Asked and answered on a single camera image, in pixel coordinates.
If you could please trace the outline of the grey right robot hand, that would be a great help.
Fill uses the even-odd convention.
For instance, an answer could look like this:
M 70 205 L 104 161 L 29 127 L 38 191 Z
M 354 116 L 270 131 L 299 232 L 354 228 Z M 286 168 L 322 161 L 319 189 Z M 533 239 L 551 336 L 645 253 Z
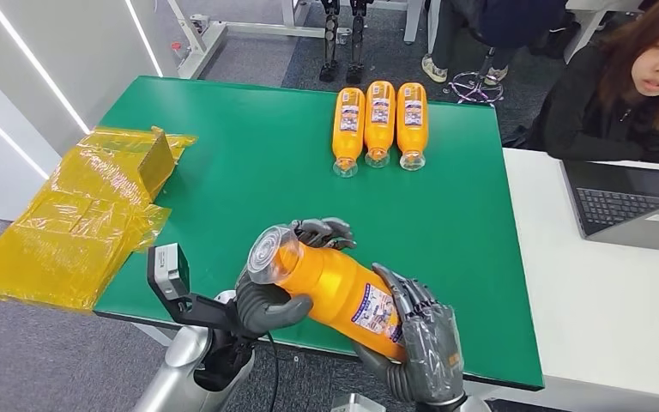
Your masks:
M 382 264 L 374 263 L 372 271 L 391 291 L 406 359 L 394 363 L 359 342 L 352 342 L 354 352 L 395 399 L 414 403 L 417 411 L 458 411 L 468 396 L 452 307 L 438 300 L 428 286 Z

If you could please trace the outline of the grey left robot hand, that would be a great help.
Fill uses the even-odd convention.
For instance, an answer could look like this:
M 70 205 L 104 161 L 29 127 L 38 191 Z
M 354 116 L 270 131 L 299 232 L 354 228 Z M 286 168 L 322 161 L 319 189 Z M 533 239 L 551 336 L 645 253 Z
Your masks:
M 336 250 L 356 247 L 350 225 L 337 217 L 294 220 L 287 225 L 298 240 L 311 247 Z M 297 324 L 313 308 L 310 296 L 290 296 L 273 284 L 258 284 L 243 270 L 235 285 L 238 318 L 248 332 L 256 337 L 272 330 Z

